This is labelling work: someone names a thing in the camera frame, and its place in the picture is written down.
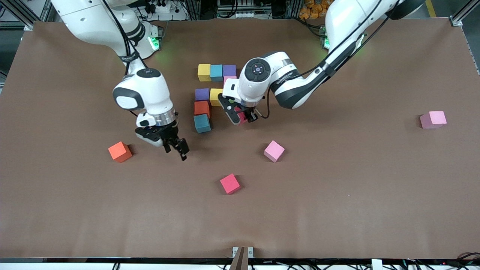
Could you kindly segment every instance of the teal cube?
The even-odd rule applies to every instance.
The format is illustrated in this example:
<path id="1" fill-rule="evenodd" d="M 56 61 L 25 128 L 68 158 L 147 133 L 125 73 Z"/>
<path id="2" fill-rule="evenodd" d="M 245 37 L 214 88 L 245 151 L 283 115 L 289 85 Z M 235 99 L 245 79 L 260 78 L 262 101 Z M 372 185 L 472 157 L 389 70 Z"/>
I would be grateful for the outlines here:
<path id="1" fill-rule="evenodd" d="M 212 130 L 206 114 L 194 116 L 193 121 L 195 122 L 195 129 L 198 133 L 209 132 Z"/>
<path id="2" fill-rule="evenodd" d="M 223 82 L 223 65 L 210 65 L 212 82 Z"/>

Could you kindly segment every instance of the purple cube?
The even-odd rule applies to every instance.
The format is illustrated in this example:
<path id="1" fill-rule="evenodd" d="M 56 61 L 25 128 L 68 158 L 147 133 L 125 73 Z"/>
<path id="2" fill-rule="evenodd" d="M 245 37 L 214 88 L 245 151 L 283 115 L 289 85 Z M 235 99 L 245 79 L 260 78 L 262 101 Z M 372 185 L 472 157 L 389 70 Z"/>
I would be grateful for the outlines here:
<path id="1" fill-rule="evenodd" d="M 224 76 L 237 76 L 237 66 L 236 65 L 223 65 L 223 75 Z"/>
<path id="2" fill-rule="evenodd" d="M 195 89 L 195 101 L 210 101 L 210 90 L 208 88 Z"/>

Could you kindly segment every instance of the green led light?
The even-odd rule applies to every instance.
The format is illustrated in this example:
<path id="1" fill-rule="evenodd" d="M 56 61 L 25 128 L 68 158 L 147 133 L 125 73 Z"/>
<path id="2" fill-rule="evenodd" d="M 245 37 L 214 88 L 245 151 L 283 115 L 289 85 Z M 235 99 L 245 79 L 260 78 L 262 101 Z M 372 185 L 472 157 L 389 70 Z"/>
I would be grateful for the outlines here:
<path id="1" fill-rule="evenodd" d="M 330 48 L 330 42 L 328 41 L 327 37 L 325 38 L 324 47 L 327 48 L 327 49 Z"/>
<path id="2" fill-rule="evenodd" d="M 158 40 L 154 37 L 148 37 L 148 41 L 152 46 L 152 49 L 157 50 L 160 46 L 158 45 Z"/>

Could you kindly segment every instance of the yellow cube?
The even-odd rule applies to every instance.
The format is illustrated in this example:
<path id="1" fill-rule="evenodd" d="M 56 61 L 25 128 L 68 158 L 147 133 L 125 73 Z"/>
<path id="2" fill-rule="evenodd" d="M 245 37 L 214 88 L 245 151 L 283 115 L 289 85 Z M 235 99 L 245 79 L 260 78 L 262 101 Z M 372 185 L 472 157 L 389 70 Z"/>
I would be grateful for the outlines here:
<path id="1" fill-rule="evenodd" d="M 201 82 L 211 82 L 210 64 L 198 64 L 198 79 Z"/>
<path id="2" fill-rule="evenodd" d="M 218 94 L 223 93 L 223 89 L 212 88 L 210 89 L 210 104 L 212 106 L 220 106 L 220 101 L 218 101 Z"/>

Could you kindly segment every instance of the orange object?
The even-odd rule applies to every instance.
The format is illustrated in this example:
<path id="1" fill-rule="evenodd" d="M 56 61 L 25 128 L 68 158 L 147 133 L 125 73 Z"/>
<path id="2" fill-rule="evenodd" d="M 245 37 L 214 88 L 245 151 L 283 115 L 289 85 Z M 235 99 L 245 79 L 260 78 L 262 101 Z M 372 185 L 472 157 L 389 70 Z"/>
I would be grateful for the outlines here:
<path id="1" fill-rule="evenodd" d="M 110 152 L 112 159 L 119 163 L 122 163 L 132 157 L 130 149 L 123 142 L 118 142 L 113 146 L 110 146 L 110 148 L 108 148 L 108 151 Z"/>
<path id="2" fill-rule="evenodd" d="M 312 8 L 312 6 L 315 4 L 315 0 L 304 0 L 304 3 L 307 8 Z"/>
<path id="3" fill-rule="evenodd" d="M 194 115 L 206 114 L 210 119 L 210 106 L 208 105 L 208 101 L 195 101 L 194 106 Z"/>
<path id="4" fill-rule="evenodd" d="M 300 10 L 300 13 L 299 13 L 299 18 L 300 19 L 308 19 L 308 17 L 310 16 L 310 9 L 307 9 L 307 8 L 302 8 Z"/>
<path id="5" fill-rule="evenodd" d="M 312 12 L 313 13 L 320 13 L 322 11 L 322 5 L 321 4 L 315 4 L 312 7 Z"/>

